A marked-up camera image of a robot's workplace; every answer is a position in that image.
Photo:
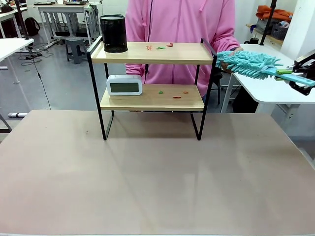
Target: pink hoodie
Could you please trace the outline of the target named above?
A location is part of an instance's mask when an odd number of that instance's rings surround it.
[[[207,38],[217,51],[239,47],[234,38],[235,0],[129,0],[126,13],[127,40],[146,42],[197,43]],[[145,65],[127,64],[127,74],[142,76]],[[200,67],[198,88],[202,96],[207,91],[211,66]],[[150,64],[148,84],[193,84],[195,65]]]

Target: wooden shelf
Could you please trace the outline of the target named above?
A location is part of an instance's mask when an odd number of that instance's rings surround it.
[[[246,24],[246,26],[247,26],[248,28],[250,28],[252,25],[254,25],[254,24]],[[254,29],[254,31],[255,31],[256,33],[259,33],[259,34],[263,35],[263,34],[262,34],[260,31],[258,31],[257,29]],[[283,43],[284,43],[283,40],[278,40],[278,39],[272,37],[271,35],[266,35],[266,38],[268,38],[268,39],[269,39],[271,42],[273,42],[273,43],[279,44],[280,46],[282,46]]]
[[[91,55],[94,63],[135,63],[135,64],[194,64],[210,65],[213,57],[201,43],[128,42],[128,51],[124,53],[107,53],[100,43]]]
[[[196,85],[142,85],[140,96],[109,96],[106,89],[102,110],[114,111],[203,111],[204,103]]]

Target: black pencil holder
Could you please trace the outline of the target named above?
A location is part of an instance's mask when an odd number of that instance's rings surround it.
[[[104,51],[123,53],[128,50],[125,17],[123,15],[105,15],[100,17]]]

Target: metal pole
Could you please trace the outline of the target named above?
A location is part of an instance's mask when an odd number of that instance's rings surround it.
[[[20,9],[20,2],[19,2],[19,0],[14,0],[14,2],[15,2],[15,5],[16,5],[16,9],[18,10],[18,15],[19,15],[19,19],[20,19],[20,23],[21,23],[21,26],[22,26],[22,31],[23,31],[24,37],[27,40],[27,39],[29,39],[29,35],[28,35],[27,30],[26,30],[24,21],[23,21],[22,12],[21,12],[21,9]]]
[[[268,28],[269,28],[269,26],[270,26],[272,17],[273,17],[273,15],[274,15],[276,6],[277,6],[277,0],[272,0],[271,5],[270,5],[270,7],[271,7],[270,16],[269,16],[269,18],[268,18],[267,25],[266,25],[264,34],[262,35],[262,39],[261,39],[261,42],[260,42],[260,45],[261,45],[261,46],[264,45],[264,42],[265,42],[265,39],[266,39],[266,36],[267,36],[267,31],[268,31]]]

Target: beige tabletop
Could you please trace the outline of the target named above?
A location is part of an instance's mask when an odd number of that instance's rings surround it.
[[[109,116],[105,112],[105,123]],[[0,144],[0,231],[315,233],[315,171],[261,114],[32,111]]]

